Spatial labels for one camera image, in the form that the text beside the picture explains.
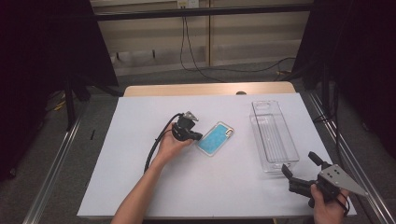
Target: clear phone case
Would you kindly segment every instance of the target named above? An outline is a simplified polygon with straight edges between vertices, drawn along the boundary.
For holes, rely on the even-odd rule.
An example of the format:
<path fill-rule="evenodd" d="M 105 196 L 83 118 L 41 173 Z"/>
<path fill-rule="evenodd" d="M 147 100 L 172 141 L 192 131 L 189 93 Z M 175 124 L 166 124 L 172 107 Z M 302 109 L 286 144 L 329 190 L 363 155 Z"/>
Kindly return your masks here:
<path fill-rule="evenodd" d="M 233 128 L 219 121 L 205 136 L 197 142 L 206 155 L 213 156 L 233 135 Z"/>

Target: wire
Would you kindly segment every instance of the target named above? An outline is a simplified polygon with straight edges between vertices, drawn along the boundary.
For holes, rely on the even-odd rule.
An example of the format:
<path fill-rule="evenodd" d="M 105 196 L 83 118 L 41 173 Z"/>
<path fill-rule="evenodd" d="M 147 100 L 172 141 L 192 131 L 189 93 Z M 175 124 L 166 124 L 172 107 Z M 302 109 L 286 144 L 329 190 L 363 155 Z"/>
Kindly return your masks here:
<path fill-rule="evenodd" d="M 209 79 L 212 79 L 212 80 L 216 80 L 216 81 L 218 81 L 218 82 L 225 82 L 225 81 L 223 81 L 223 80 L 220 80 L 220 79 L 217 79 L 217 78 L 214 78 L 214 77 L 209 77 L 209 76 L 207 76 L 207 75 L 205 75 L 199 68 L 198 68 L 198 66 L 197 66 L 197 64 L 196 64 L 196 62 L 195 62 L 195 58 L 194 58 L 194 55 L 192 54 L 192 48 L 191 48 L 191 42 L 190 42 L 190 35 L 189 35 L 189 26 L 188 26 L 188 24 L 187 24 L 187 18 L 186 17 L 183 17 L 182 18 L 183 19 L 183 39 L 182 39 L 182 41 L 181 41 L 181 50 L 180 50 L 180 63 L 181 63 L 181 66 L 183 66 L 183 68 L 185 69 L 185 70 L 187 70 L 187 71 L 191 71 L 191 72 L 196 72 L 196 71 L 198 71 L 203 77 L 206 77 L 206 78 L 209 78 Z M 186 34 L 187 34 L 187 40 L 188 40 L 188 42 L 189 42 L 189 46 L 190 46 L 190 53 L 191 53 L 191 57 L 192 57 L 192 61 L 193 61 L 193 63 L 194 63 L 194 66 L 195 66 L 195 69 L 188 69 L 188 68 L 186 68 L 185 66 L 184 66 L 184 64 L 183 64 L 183 60 L 182 60 L 182 57 L 181 57 L 181 55 L 182 55 L 182 53 L 183 53 L 183 48 L 184 48 L 184 30 L 185 30 L 185 26 L 186 26 Z"/>
<path fill-rule="evenodd" d="M 187 36 L 187 39 L 188 39 L 188 42 L 189 42 L 190 53 L 191 53 L 191 57 L 192 57 L 192 61 L 193 61 L 193 63 L 194 63 L 195 69 L 186 68 L 186 66 L 184 66 L 184 63 L 183 63 L 183 60 L 182 60 L 182 53 L 183 53 L 183 49 L 184 49 L 185 33 L 186 33 L 186 36 Z M 207 78 L 210 78 L 210 79 L 214 79 L 214 80 L 219 81 L 219 82 L 225 82 L 225 81 L 219 80 L 219 79 L 216 79 L 216 78 L 213 78 L 213 77 L 208 77 L 208 76 L 206 76 L 205 74 L 203 74 L 202 71 L 203 71 L 203 70 L 214 70 L 214 71 L 230 71 L 230 72 L 240 72 L 240 73 L 257 73 L 257 72 L 267 71 L 267 70 L 269 70 L 269 69 L 271 69 L 271 68 L 273 68 L 273 67 L 275 67 L 275 66 L 278 66 L 278 70 L 280 70 L 279 65 L 280 65 L 281 63 L 283 63 L 283 62 L 286 61 L 286 60 L 291 60 L 291 59 L 295 60 L 295 59 L 296 59 L 296 58 L 294 58 L 294 57 L 284 58 L 284 59 L 279 60 L 278 62 L 276 62 L 276 63 L 270 65 L 269 67 L 265 67 L 265 68 L 263 68 L 263 69 L 258 69 L 258 70 L 238 70 L 238 69 L 213 68 L 213 67 L 199 68 L 199 67 L 197 66 L 197 64 L 196 64 L 196 62 L 195 62 L 195 58 L 194 58 L 194 56 L 193 56 L 193 54 L 192 54 L 192 48 L 191 48 L 191 42 L 190 42 L 190 34 L 189 34 L 189 25 L 188 25 L 188 23 L 187 23 L 187 18 L 185 18 L 185 17 L 183 17 L 183 37 L 182 37 L 182 42 L 181 42 L 181 49 L 180 49 L 179 58 L 180 58 L 181 66 L 183 67 L 184 70 L 190 71 L 190 72 L 197 72 L 197 71 L 198 71 L 198 72 L 200 72 L 200 74 L 201 74 L 203 77 L 207 77 Z"/>
<path fill-rule="evenodd" d="M 314 123 L 318 123 L 318 122 L 327 122 L 330 119 L 334 118 L 336 113 L 337 113 L 337 109 L 338 109 L 338 85 L 335 83 L 334 84 L 334 89 L 332 91 L 332 103 L 330 104 L 330 108 L 329 111 L 333 111 L 330 115 L 327 115 L 326 113 L 323 113 L 319 116 L 317 116 L 315 119 L 312 119 L 312 121 Z"/>
<path fill-rule="evenodd" d="M 350 204 L 349 204 L 349 201 L 347 200 L 347 196 L 345 196 L 345 195 L 344 195 L 343 193 L 341 193 L 341 192 L 340 192 L 340 194 L 341 194 L 341 196 L 343 196 L 343 198 L 345 198 L 345 200 L 346 200 L 346 205 L 347 205 L 347 206 L 343 205 L 343 204 L 338 200 L 338 198 L 335 198 L 335 199 L 336 199 L 336 201 L 337 201 L 344 209 L 346 209 L 345 212 L 344 212 L 344 217 L 346 217 L 347 214 L 349 213 Z"/>
<path fill-rule="evenodd" d="M 295 60 L 296 58 L 285 58 L 285 59 L 282 59 L 282 60 L 277 62 L 277 76 L 274 79 L 274 81 L 279 81 L 279 78 L 280 78 L 280 75 L 281 75 L 281 72 L 282 72 L 280 70 L 280 64 L 283 63 L 283 61 L 288 60 L 288 59 L 294 59 Z"/>
<path fill-rule="evenodd" d="M 155 139 L 154 145 L 152 146 L 151 151 L 149 152 L 148 158 L 147 158 L 147 160 L 146 160 L 146 165 L 145 165 L 145 171 L 144 171 L 144 173 L 145 173 L 145 172 L 147 171 L 147 169 L 149 168 L 149 164 L 150 164 L 150 162 L 151 162 L 151 157 L 152 157 L 152 154 L 154 154 L 155 148 L 157 148 L 158 144 L 160 143 L 160 141 L 161 141 L 161 139 L 163 138 L 163 136 L 165 135 L 165 133 L 167 133 L 168 131 L 170 131 L 170 130 L 165 131 L 166 128 L 169 126 L 169 124 L 172 122 L 172 120 L 173 120 L 175 117 L 180 117 L 180 116 L 183 116 L 183 114 L 182 114 L 182 113 L 175 114 L 171 119 L 169 119 L 169 121 L 166 123 L 165 127 L 163 128 L 163 130 L 160 132 L 160 135 L 158 135 L 158 137 Z"/>

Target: white tabletop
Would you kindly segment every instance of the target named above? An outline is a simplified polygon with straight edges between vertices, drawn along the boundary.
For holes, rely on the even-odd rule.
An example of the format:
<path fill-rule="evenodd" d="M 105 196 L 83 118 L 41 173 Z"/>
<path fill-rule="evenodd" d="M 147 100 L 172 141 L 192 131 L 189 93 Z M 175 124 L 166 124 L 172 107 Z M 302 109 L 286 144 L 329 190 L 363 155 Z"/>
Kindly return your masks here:
<path fill-rule="evenodd" d="M 112 217 L 143 174 L 155 138 L 176 113 L 191 111 L 205 134 L 218 121 L 235 129 L 208 157 L 195 144 L 167 164 L 147 211 L 148 218 L 296 217 L 312 215 L 308 198 L 289 192 L 282 175 L 262 170 L 249 120 L 251 102 L 276 100 L 300 155 L 295 177 L 317 179 L 307 157 L 331 162 L 298 93 L 231 96 L 147 96 L 120 98 L 81 207 L 80 217 Z M 351 206 L 350 215 L 356 211 Z"/>

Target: metal frame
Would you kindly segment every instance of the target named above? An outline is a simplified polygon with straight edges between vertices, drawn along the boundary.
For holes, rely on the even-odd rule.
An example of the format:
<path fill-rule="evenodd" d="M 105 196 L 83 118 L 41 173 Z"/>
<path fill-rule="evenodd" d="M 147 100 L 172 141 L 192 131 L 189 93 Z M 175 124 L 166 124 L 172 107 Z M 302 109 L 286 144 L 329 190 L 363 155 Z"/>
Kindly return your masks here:
<path fill-rule="evenodd" d="M 50 198 L 52 190 L 55 186 L 56 179 L 58 178 L 59 173 L 61 172 L 62 165 L 64 164 L 64 160 L 67 156 L 67 152 L 69 151 L 73 140 L 78 131 L 79 124 L 81 123 L 81 118 L 85 114 L 88 108 L 88 103 L 82 105 L 82 108 L 78 114 L 76 122 L 71 127 L 70 131 L 66 133 L 64 137 L 64 141 L 59 148 L 58 154 L 53 161 L 49 169 L 49 173 L 47 174 L 46 179 L 43 182 L 43 185 L 40 188 L 40 191 L 35 196 L 35 200 L 30 207 L 23 224 L 36 224 L 41 218 L 41 215 L 44 212 L 46 204 Z"/>
<path fill-rule="evenodd" d="M 277 13 L 277 12 L 298 12 L 321 10 L 332 7 L 336 9 L 339 3 L 317 4 L 290 4 L 266 7 L 201 7 L 185 9 L 167 9 L 137 12 L 118 12 L 118 13 L 97 13 L 94 15 L 70 15 L 55 16 L 51 21 L 121 21 L 121 20 L 140 20 L 173 17 L 194 17 L 194 16 L 217 16 L 217 15 L 237 15 L 237 14 L 257 14 L 257 13 Z"/>
<path fill-rule="evenodd" d="M 322 103 L 320 98 L 315 93 L 309 94 L 315 109 L 319 114 L 324 114 L 324 110 L 322 108 Z M 336 141 L 336 130 L 337 126 L 332 120 L 323 121 L 324 125 L 326 126 L 327 130 L 329 131 L 329 135 L 332 137 L 332 140 Z M 341 149 L 341 154 L 348 165 L 348 168 L 354 175 L 356 181 L 369 193 L 367 200 L 372 206 L 373 210 L 375 211 L 379 221 L 381 223 L 396 223 L 394 217 L 390 213 L 386 203 L 384 202 L 383 198 L 379 194 L 378 190 L 375 188 L 373 183 L 370 181 L 366 173 L 364 173 L 363 169 L 358 163 L 358 160 L 353 155 L 350 147 L 348 146 L 346 140 L 344 139 L 343 135 L 340 133 L 338 134 L 339 137 L 339 147 Z"/>

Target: clear plastic box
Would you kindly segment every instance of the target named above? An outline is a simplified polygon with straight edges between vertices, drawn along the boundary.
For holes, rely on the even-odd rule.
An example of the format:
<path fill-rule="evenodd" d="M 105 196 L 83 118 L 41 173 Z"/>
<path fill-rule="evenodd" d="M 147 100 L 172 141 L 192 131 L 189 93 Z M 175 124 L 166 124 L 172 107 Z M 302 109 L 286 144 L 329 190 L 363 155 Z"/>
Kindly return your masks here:
<path fill-rule="evenodd" d="M 299 156 L 278 102 L 252 102 L 250 121 L 264 172 L 282 174 L 283 164 L 291 169 Z"/>

